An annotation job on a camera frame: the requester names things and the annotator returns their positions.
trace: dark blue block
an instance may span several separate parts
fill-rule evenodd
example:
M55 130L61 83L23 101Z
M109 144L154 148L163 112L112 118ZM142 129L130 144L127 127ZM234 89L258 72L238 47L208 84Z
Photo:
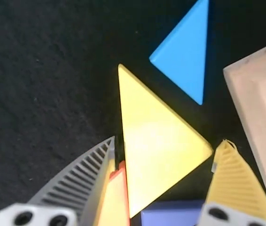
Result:
M194 226L204 201L155 202L141 212L142 226Z

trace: blue triangle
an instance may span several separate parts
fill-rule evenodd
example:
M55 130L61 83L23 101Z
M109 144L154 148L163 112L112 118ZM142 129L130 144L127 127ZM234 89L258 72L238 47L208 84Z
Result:
M150 56L151 63L203 103L209 0L198 0Z

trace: plastic toy piece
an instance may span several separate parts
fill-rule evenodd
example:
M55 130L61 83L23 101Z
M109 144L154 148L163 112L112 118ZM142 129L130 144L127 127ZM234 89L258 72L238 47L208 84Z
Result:
M133 217L205 161L212 149L122 65L118 78Z
M129 204L125 162L112 173L107 186L98 226L129 226Z
M65 167L28 202L71 208L78 225L96 226L111 172L115 171L114 137L99 143Z
M194 226L204 201L155 202L141 212L142 226Z
M151 63L203 103L209 0L198 0L150 56Z
M226 67L224 74L266 185L266 48Z
M202 208L197 226L266 226L266 221L228 206L209 203Z
M224 140L214 157L206 203L217 203L266 221L266 194L234 143Z
M78 226L78 222L75 211L69 208L14 203L0 210L0 226L3 225Z

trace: yellow triangular block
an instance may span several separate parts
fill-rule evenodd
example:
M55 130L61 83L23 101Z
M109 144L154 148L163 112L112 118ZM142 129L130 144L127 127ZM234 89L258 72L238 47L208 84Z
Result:
M266 220L266 194L235 144L224 140L213 162L216 169L206 202L216 202Z
M122 65L118 78L133 217L206 160L212 149Z

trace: black carpet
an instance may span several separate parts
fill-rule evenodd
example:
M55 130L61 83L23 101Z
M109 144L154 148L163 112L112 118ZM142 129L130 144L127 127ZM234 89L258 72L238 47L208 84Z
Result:
M194 3L0 0L0 209L27 202L84 151L122 133L119 63L213 147L234 141L259 176L222 69L266 46L266 1L211 0L202 106L148 60ZM204 199L211 161L159 200Z

